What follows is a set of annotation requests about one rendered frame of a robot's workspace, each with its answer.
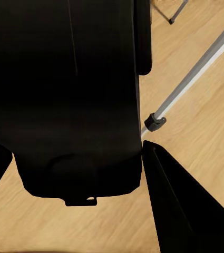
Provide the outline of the camera tripod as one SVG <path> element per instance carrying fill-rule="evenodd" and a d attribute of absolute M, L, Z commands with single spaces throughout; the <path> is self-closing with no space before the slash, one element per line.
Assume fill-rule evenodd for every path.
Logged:
<path fill-rule="evenodd" d="M 176 11 L 174 16 L 169 19 L 172 25 L 175 19 L 188 4 L 189 0 L 183 0 L 183 3 Z M 180 84 L 173 90 L 164 103 L 156 110 L 155 113 L 149 115 L 144 121 L 144 127 L 141 129 L 141 138 L 150 130 L 151 132 L 160 129 L 167 121 L 164 115 L 173 107 L 173 105 L 187 92 L 187 90 L 199 79 L 199 77 L 212 65 L 214 61 L 224 52 L 224 31 L 215 40 L 215 42 L 204 53 L 200 60 L 183 78 Z"/>

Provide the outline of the digital camera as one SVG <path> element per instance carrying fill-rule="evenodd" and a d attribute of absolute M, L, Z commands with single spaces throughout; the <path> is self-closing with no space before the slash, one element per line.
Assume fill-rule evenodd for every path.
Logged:
<path fill-rule="evenodd" d="M 150 0 L 0 0 L 0 145 L 24 189 L 70 207 L 139 187 L 151 68 Z"/>

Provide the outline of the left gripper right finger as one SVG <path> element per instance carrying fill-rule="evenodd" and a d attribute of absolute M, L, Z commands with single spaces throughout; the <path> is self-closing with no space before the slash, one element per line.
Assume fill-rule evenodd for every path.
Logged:
<path fill-rule="evenodd" d="M 224 253 L 224 207 L 164 147 L 142 147 L 160 253 Z"/>

